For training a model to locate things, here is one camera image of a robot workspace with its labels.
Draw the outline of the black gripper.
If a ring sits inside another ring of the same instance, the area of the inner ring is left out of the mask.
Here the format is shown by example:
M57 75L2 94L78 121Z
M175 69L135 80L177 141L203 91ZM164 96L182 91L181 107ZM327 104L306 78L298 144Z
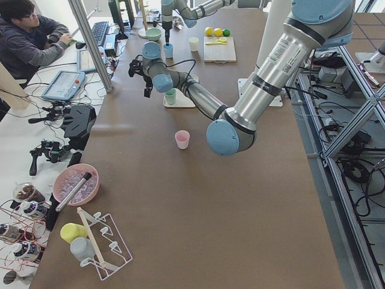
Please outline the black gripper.
M172 29L172 21L173 21L172 14L160 14L158 17L154 17L152 22L154 27L156 27L157 25L160 25L163 27L166 46L170 44L170 30Z
M135 74L142 76L146 83L144 96L151 97L153 86L151 85L151 78L144 73L143 56L141 54L137 55L129 64L128 75L132 78Z

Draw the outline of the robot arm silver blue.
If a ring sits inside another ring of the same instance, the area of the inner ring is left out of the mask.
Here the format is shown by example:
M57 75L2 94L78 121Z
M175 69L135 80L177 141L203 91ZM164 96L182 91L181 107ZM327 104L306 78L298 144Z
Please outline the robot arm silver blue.
M188 28L196 25L197 20L216 13L222 7L230 6L234 1L211 0L202 3L194 8L189 8L183 0L163 0L161 1L161 17L157 23L164 29L165 44L170 45L170 31L173 25L173 12L175 11Z
M231 156L253 145L258 118L311 51L351 41L354 8L354 1L292 1L283 34L260 69L247 78L244 94L232 107L223 104L189 73L169 69L155 42L144 44L142 53L130 63L128 74L144 78L145 97L152 90L160 93L173 88L180 90L211 119L206 131L210 149L218 155Z

